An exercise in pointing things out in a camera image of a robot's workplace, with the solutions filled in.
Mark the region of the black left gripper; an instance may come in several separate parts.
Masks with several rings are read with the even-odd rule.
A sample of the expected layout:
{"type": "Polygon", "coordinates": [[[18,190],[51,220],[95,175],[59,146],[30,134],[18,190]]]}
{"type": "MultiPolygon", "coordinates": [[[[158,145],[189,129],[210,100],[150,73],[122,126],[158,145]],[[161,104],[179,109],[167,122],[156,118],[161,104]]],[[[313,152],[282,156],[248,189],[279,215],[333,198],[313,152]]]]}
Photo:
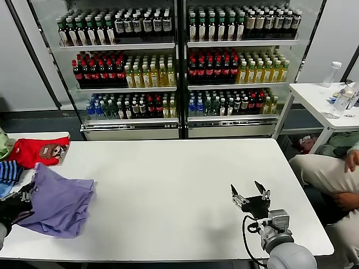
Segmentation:
{"type": "Polygon", "coordinates": [[[35,182],[21,187],[17,193],[11,193],[1,198],[1,224],[14,225],[34,214],[31,194],[35,182]]]}

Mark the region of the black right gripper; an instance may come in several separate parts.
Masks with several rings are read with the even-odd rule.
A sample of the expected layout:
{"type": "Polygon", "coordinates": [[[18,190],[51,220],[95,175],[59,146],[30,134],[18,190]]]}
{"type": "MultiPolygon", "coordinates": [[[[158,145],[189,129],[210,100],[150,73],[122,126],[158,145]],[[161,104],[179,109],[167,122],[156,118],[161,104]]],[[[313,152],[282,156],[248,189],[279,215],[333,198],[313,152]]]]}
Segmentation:
{"type": "Polygon", "coordinates": [[[233,184],[231,184],[232,202],[244,213],[250,213],[254,219],[265,219],[269,215],[270,190],[266,189],[258,181],[255,185],[260,192],[260,196],[244,198],[241,196],[233,184]]]}

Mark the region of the person's left hand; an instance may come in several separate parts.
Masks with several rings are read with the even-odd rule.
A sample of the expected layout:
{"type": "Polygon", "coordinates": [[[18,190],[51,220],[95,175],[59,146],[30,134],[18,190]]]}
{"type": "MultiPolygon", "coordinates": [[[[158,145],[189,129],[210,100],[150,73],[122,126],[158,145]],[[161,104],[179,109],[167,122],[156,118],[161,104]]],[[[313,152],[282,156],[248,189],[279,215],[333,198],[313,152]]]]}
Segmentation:
{"type": "Polygon", "coordinates": [[[359,198],[357,194],[345,192],[333,194],[332,198],[334,202],[346,211],[351,211],[359,207],[359,198]]]}

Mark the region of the person's right hand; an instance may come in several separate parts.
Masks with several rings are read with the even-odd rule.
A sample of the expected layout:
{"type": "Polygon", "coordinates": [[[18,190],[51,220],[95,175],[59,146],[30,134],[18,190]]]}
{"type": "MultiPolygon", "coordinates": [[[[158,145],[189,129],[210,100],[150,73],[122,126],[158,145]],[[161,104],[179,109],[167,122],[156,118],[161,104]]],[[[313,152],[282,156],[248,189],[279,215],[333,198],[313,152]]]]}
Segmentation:
{"type": "Polygon", "coordinates": [[[359,163],[359,151],[358,150],[351,150],[348,152],[345,165],[344,165],[344,172],[348,173],[354,172],[356,170],[356,167],[359,163]]]}

